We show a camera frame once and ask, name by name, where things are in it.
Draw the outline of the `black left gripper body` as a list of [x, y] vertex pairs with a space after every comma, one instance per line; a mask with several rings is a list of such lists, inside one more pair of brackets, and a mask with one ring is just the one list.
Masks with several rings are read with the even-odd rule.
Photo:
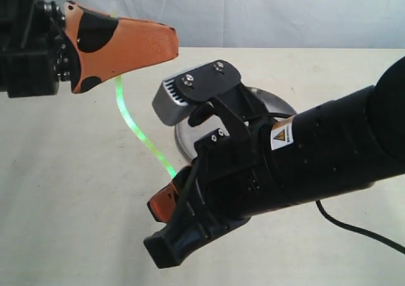
[[1, 0], [1, 92], [9, 98], [53, 96], [60, 82], [75, 89], [78, 54], [56, 1]]

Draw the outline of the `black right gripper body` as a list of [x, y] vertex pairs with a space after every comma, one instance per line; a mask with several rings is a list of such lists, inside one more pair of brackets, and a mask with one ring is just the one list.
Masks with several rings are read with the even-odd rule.
[[235, 220], [292, 206], [271, 158], [270, 132], [293, 115], [270, 113], [248, 87], [236, 86], [197, 106], [188, 124], [196, 127], [212, 116], [228, 135], [218, 128], [194, 143], [207, 203]]

